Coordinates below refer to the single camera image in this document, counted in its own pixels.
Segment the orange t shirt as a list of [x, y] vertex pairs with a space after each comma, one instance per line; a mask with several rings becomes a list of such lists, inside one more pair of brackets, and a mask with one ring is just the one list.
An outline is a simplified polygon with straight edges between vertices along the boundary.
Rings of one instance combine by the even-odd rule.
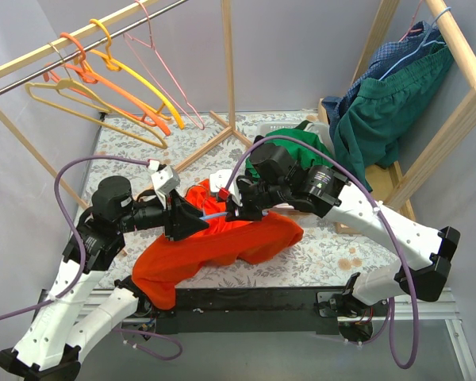
[[261, 221], [209, 220], [209, 228], [181, 241], [163, 234], [138, 257], [132, 281], [154, 306], [175, 306], [175, 287], [194, 277], [202, 267], [228, 266], [236, 260], [261, 264], [303, 238], [303, 229], [288, 217], [270, 212]]

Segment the green and white t shirt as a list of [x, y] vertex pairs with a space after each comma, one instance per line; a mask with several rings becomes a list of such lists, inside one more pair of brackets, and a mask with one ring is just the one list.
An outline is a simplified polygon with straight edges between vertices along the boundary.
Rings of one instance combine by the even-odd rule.
[[302, 123], [295, 127], [297, 130], [314, 133], [318, 135], [321, 143], [332, 153], [334, 154], [334, 144], [330, 137], [329, 125], [319, 122], [319, 121], [308, 121], [304, 120]]

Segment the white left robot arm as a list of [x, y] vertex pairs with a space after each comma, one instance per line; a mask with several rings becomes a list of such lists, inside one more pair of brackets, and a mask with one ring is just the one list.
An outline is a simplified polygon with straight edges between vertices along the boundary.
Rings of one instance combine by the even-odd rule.
[[77, 319], [97, 283], [125, 247], [125, 233], [163, 228], [180, 241], [208, 227], [200, 209], [181, 196], [177, 175], [152, 175], [153, 188], [134, 198], [128, 179], [103, 179], [72, 228], [58, 274], [25, 335], [0, 351], [0, 368], [23, 380], [74, 380], [89, 351], [126, 317], [147, 316], [150, 294], [126, 277], [93, 312]]

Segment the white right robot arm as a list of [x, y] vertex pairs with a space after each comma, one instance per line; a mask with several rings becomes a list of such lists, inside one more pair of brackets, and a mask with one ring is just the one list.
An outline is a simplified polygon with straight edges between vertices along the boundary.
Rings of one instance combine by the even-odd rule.
[[424, 302], [439, 299], [451, 270], [461, 233], [450, 226], [433, 229], [376, 202], [341, 171], [323, 164], [303, 168], [276, 144], [261, 144], [249, 160], [258, 176], [226, 170], [218, 198], [227, 221], [261, 221], [280, 204], [342, 223], [389, 250], [397, 259], [347, 281], [337, 305], [361, 315], [384, 299], [403, 294]]

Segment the dark yellow plastic hanger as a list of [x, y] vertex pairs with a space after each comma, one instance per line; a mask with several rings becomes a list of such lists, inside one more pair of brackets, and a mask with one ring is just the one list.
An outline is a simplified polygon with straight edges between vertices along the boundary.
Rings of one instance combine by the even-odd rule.
[[106, 52], [100, 52], [96, 49], [91, 49], [90, 53], [96, 56], [99, 56], [104, 61], [106, 68], [108, 70], [125, 71], [126, 73], [131, 75], [134, 79], [136, 79], [137, 81], [142, 83], [146, 88], [148, 88], [161, 101], [161, 104], [158, 109], [145, 103], [146, 109], [148, 111], [151, 111], [154, 115], [156, 115], [157, 117], [160, 117], [161, 119], [165, 121], [170, 121], [171, 118], [173, 117], [178, 128], [185, 129], [185, 124], [181, 116], [179, 115], [178, 110], [172, 104], [171, 99], [167, 98], [162, 91], [160, 91], [156, 86], [154, 86], [149, 81], [147, 81], [142, 75], [140, 75], [139, 73], [134, 71], [132, 68], [122, 63], [121, 61], [113, 58], [110, 52], [110, 47], [112, 45], [112, 38], [108, 29], [97, 19], [94, 19], [94, 18], [90, 19], [90, 23], [99, 27], [100, 30], [103, 31], [106, 37], [106, 45], [105, 45]]

